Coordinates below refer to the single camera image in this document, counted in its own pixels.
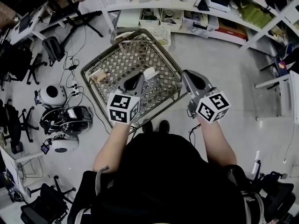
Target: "backpack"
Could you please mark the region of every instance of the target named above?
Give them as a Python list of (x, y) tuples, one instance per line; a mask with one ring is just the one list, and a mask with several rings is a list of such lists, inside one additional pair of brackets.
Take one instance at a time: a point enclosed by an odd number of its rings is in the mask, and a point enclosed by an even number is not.
[(56, 60), (60, 61), (64, 57), (64, 48), (59, 45), (54, 36), (44, 39), (43, 47), (49, 55), (50, 66), (53, 66)]

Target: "person's arm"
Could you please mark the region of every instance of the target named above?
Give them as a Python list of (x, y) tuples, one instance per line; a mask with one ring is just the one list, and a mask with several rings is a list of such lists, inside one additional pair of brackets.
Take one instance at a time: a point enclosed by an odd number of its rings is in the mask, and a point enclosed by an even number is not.
[(94, 160), (94, 172), (98, 172), (107, 165), (109, 169), (104, 173), (113, 173), (118, 170), (123, 150), (128, 141), (129, 131), (130, 125), (120, 123), (114, 125), (108, 140)]
[(198, 120), (201, 124), (208, 160), (220, 167), (237, 164), (235, 153), (225, 139), (219, 123), (209, 124), (200, 116)]

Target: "power strip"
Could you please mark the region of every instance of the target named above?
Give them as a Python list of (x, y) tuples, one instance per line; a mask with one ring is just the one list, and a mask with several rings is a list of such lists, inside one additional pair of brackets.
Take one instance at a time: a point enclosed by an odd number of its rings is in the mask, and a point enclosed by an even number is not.
[(73, 87), (73, 92), (74, 92), (73, 97), (78, 97), (79, 96), (79, 89), (78, 89), (77, 81), (73, 81), (72, 87)]

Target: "gray floor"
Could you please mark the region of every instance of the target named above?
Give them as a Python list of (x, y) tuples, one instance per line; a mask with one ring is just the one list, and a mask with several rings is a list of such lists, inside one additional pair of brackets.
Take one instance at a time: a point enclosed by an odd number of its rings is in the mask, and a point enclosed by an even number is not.
[[(86, 43), (82, 50), (75, 56), (80, 61), (75, 70), (76, 80), (83, 85), (80, 76), (81, 68), (110, 46), (110, 35), (108, 26), (103, 16), (96, 18), (92, 24), (99, 29), (104, 38), (98, 37), (90, 28), (86, 27)], [(69, 27), (66, 29), (57, 28), (56, 33), (63, 39)], [(71, 42), (66, 46), (68, 54), (75, 54), (85, 42), (85, 29), (81, 27), (72, 37)], [(34, 53), (41, 52), (43, 59), (47, 61), (47, 55), (37, 40), (34, 43)], [(169, 53), (182, 69), (192, 69), (207, 76), (214, 86), (225, 92), (232, 107), (226, 117), (220, 121), (223, 132), (235, 151), (238, 164), (246, 173), (251, 173), (256, 152), (260, 150), (262, 161), (262, 172), (269, 173), (272, 170), (289, 175), (292, 165), (299, 164), (299, 129), (295, 126), (295, 133), (287, 154), (287, 163), (283, 164), (285, 152), (290, 143), (293, 123), (286, 121), (257, 122), (256, 116), (273, 116), (277, 114), (278, 94), (272, 90), (255, 89), (254, 84), (269, 80), (272, 76), (268, 71), (260, 72), (259, 69), (269, 64), (266, 55), (255, 50), (241, 52), (239, 46), (216, 39), (204, 39), (192, 35), (173, 34), (172, 46)], [(13, 100), (13, 105), (21, 111), (35, 106), (34, 91), (44, 85), (57, 84), (63, 72), (63, 62), (56, 62), (53, 67), (42, 66), (37, 77), (40, 85), (26, 85), (25, 81), (5, 84), (5, 91), (0, 92), (0, 98), (6, 102), (8, 98)], [(69, 72), (65, 72), (62, 84), (65, 84)], [(70, 105), (76, 105), (81, 98), (73, 98)], [(169, 110), (158, 116), (154, 121), (157, 126), (159, 121), (167, 119), (171, 123), (171, 133), (179, 134), (188, 139), (192, 127), (196, 121), (186, 114), (186, 106), (189, 97), (185, 97)], [(82, 105), (91, 106), (84, 98)], [(44, 108), (36, 106), (32, 113), (31, 122), (39, 125)], [(196, 148), (203, 158), (206, 159), (205, 147), (201, 130), (196, 134)], [(31, 132), (34, 143), (28, 143), (25, 133), (22, 134), (22, 142), (25, 146), (24, 155), (35, 153), (40, 150), (42, 142), (47, 138), (43, 130)], [(79, 187), (82, 174), (91, 170), (93, 160), (107, 139), (107, 134), (102, 123), (95, 117), (93, 127), (79, 135), (80, 146), (77, 150), (65, 154), (48, 154), (42, 158), (43, 171), (50, 175), (59, 175), (60, 181), (65, 187)], [(297, 183), (297, 178), (289, 178), (287, 182)]]

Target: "shoe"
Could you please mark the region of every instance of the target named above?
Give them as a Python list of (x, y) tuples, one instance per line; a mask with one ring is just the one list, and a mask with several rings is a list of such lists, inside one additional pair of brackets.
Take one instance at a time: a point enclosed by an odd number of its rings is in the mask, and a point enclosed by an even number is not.
[(167, 120), (162, 120), (159, 124), (159, 132), (160, 133), (169, 133), (170, 125)]
[(142, 132), (143, 133), (152, 133), (153, 132), (153, 124), (151, 123), (151, 121), (145, 123), (143, 126), (142, 126)]

